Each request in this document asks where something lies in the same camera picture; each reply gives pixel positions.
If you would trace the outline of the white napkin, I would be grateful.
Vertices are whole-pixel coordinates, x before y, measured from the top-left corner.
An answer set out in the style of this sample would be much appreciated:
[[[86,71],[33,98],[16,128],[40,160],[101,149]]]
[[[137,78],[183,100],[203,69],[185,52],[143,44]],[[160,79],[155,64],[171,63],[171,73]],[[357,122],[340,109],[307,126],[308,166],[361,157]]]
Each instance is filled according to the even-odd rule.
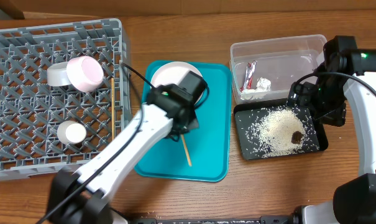
[[[258,100],[265,96],[265,92],[271,90],[272,83],[266,78],[258,78],[255,86],[253,86],[253,78],[251,78],[248,83],[241,88],[241,99],[242,100]]]

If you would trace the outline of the wooden chopstick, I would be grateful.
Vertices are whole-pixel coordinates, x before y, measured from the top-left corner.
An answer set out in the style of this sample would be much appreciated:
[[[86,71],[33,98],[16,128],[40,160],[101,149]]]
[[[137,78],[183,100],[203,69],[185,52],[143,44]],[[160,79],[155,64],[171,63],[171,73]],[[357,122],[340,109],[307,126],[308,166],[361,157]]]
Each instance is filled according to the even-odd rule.
[[[184,151],[185,151],[185,155],[186,155],[186,160],[187,160],[187,163],[190,167],[192,167],[192,162],[191,162],[191,157],[190,157],[190,153],[188,151],[188,147],[187,147],[187,144],[186,144],[186,140],[185,140],[185,137],[184,135],[182,134],[181,135],[181,141],[183,143],[183,148],[184,148]]]
[[[114,92],[114,78],[111,78],[111,137],[112,137],[112,141],[114,140],[114,137],[115,137],[115,120],[114,120],[114,100],[115,100],[115,96],[114,96],[115,92]]]

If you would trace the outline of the white paper cup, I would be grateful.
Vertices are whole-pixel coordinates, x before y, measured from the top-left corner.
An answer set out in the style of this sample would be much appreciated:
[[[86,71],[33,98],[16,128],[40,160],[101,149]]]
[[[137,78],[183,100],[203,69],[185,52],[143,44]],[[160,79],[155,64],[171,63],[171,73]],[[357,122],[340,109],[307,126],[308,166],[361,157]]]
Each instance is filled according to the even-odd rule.
[[[57,129],[57,137],[63,144],[78,144],[86,138],[86,128],[75,121],[64,121]]]

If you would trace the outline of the large white plate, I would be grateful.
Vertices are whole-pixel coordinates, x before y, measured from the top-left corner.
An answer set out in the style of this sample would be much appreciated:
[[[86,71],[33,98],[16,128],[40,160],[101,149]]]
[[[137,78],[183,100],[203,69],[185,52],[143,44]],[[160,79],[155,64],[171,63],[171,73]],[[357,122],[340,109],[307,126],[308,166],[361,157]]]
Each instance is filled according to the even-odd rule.
[[[187,62],[168,62],[152,75],[151,93],[169,97],[173,101],[193,105],[199,102],[204,90],[201,72]]]

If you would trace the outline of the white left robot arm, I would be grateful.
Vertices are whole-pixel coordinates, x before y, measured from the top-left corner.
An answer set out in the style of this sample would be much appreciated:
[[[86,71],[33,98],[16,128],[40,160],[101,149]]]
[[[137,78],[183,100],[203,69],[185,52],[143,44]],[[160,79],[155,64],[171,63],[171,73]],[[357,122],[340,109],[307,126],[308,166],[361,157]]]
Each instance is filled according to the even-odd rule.
[[[153,87],[140,111],[95,158],[75,172],[58,171],[52,180],[46,214],[51,223],[127,223],[110,206],[119,186],[146,152],[163,138],[177,141],[198,127],[195,110],[208,85],[187,72],[180,83]]]

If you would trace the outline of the grey bowl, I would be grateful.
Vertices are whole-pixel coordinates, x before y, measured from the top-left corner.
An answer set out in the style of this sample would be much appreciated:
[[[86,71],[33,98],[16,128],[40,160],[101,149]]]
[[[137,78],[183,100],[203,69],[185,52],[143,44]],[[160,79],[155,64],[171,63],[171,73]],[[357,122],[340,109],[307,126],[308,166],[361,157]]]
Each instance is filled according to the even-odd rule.
[[[71,81],[67,75],[68,62],[56,63],[47,69],[47,83],[50,86],[67,86],[71,85]]]

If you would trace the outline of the red foil sauce packet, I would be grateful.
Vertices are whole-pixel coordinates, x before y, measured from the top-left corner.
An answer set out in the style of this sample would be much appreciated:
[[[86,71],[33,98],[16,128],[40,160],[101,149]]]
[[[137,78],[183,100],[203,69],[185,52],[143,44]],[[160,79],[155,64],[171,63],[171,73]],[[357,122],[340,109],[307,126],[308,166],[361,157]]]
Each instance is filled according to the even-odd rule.
[[[255,68],[257,65],[257,61],[254,60],[253,62],[250,62],[246,66],[245,70],[245,77],[244,77],[244,82],[240,88],[240,91],[243,93],[245,90],[250,90],[252,86],[252,77],[255,72]]]

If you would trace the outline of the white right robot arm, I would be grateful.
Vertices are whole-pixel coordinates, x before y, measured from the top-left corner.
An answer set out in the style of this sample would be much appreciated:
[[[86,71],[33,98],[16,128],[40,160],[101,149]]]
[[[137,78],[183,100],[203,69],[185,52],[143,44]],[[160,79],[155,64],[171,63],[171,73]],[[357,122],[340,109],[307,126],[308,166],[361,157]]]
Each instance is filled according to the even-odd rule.
[[[309,109],[321,124],[343,126],[350,106],[359,147],[359,176],[329,202],[300,206],[290,223],[376,223],[376,50],[337,35],[323,47],[324,62],[291,85],[287,106]]]

